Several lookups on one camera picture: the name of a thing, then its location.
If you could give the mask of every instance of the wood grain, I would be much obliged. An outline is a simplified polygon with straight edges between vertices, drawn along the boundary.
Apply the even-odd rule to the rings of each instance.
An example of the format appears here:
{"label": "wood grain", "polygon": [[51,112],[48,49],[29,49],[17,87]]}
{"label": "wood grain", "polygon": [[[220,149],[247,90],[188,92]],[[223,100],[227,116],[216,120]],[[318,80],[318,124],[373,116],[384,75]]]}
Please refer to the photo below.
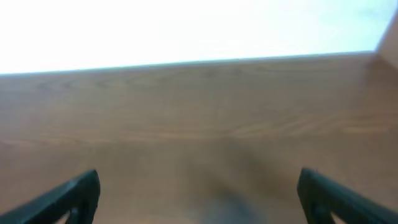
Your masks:
{"label": "wood grain", "polygon": [[398,211],[397,103],[371,54],[2,76],[0,212],[95,168],[95,223],[305,223],[303,166]]}

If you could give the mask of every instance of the brown wooden surface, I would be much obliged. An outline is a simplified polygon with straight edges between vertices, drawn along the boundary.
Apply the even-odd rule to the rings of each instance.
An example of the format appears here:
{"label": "brown wooden surface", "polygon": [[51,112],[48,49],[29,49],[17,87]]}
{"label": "brown wooden surface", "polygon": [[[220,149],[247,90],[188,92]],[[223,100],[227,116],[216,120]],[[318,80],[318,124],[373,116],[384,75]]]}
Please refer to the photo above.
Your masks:
{"label": "brown wooden surface", "polygon": [[0,77],[0,212],[95,168],[95,223],[211,223],[231,198],[305,223],[303,166],[398,211],[398,73],[371,56]]}

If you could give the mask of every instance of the dark object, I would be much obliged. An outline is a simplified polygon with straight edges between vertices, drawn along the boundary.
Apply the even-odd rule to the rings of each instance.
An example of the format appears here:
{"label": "dark object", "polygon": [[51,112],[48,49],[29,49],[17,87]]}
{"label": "dark object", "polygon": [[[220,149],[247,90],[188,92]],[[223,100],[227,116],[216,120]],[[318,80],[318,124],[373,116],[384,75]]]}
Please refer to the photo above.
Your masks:
{"label": "dark object", "polygon": [[311,169],[301,171],[297,192],[309,224],[335,223],[331,212],[347,224],[398,223],[395,212]]}
{"label": "dark object", "polygon": [[91,170],[1,215],[0,223],[55,223],[69,212],[67,224],[89,224],[93,222],[99,197],[98,174]]}

